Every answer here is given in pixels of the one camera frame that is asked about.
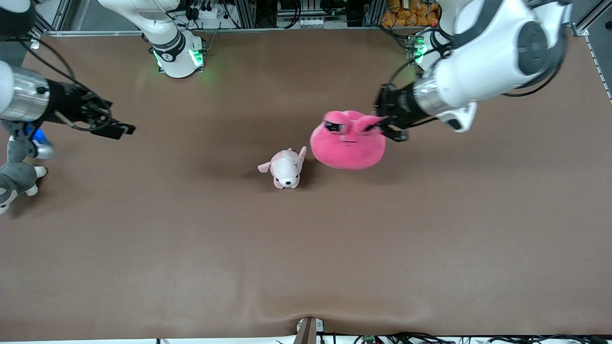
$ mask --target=metal frame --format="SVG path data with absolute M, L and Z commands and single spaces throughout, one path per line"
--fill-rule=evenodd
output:
M 612 0 L 600 0 L 588 10 L 580 19 L 572 24 L 572 31 L 575 36 L 588 36 L 589 26 L 601 17 L 612 7 Z

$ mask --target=plush toy leg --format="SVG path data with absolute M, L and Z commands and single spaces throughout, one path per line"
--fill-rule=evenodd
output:
M 34 196 L 37 193 L 38 193 L 38 187 L 36 185 L 31 187 L 28 191 L 26 191 L 26 195 L 28 196 Z
M 300 177 L 297 177 L 296 183 L 293 184 L 293 186 L 291 188 L 295 189 L 299 184 L 300 184 Z
M 35 166 L 36 178 L 42 178 L 47 175 L 47 169 L 42 166 Z
M 276 180 L 276 178 L 274 178 L 274 186 L 276 186 L 276 188 L 280 190 L 284 189 L 284 186 L 280 185 L 280 183 Z

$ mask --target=pile of brown objects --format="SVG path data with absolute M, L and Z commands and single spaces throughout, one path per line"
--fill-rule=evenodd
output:
M 404 8 L 401 0 L 387 0 L 389 10 L 382 16 L 381 25 L 391 26 L 437 26 L 442 15 L 440 5 L 421 0 L 410 0 L 410 8 Z

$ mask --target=plush toy eye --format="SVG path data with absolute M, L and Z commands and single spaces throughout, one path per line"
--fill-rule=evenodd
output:
M 345 126 L 344 126 L 344 124 L 336 124 L 336 123 L 331 123 L 331 122 L 325 122 L 325 128 L 327 130 L 329 130 L 330 132 L 340 132 L 340 131 L 344 130 Z

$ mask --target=gray floor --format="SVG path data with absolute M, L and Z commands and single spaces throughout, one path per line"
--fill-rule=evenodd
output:
M 597 0 L 574 1 L 572 20 L 577 21 Z M 83 10 L 75 15 L 70 28 L 75 31 L 131 31 L 136 27 L 122 16 L 102 7 L 97 0 L 81 0 Z M 589 28 L 589 40 L 599 62 L 602 74 L 612 83 L 612 31 L 605 24 L 612 21 L 612 10 L 607 11 Z M 14 42 L 0 43 L 0 59 L 12 65 L 21 65 L 24 49 Z

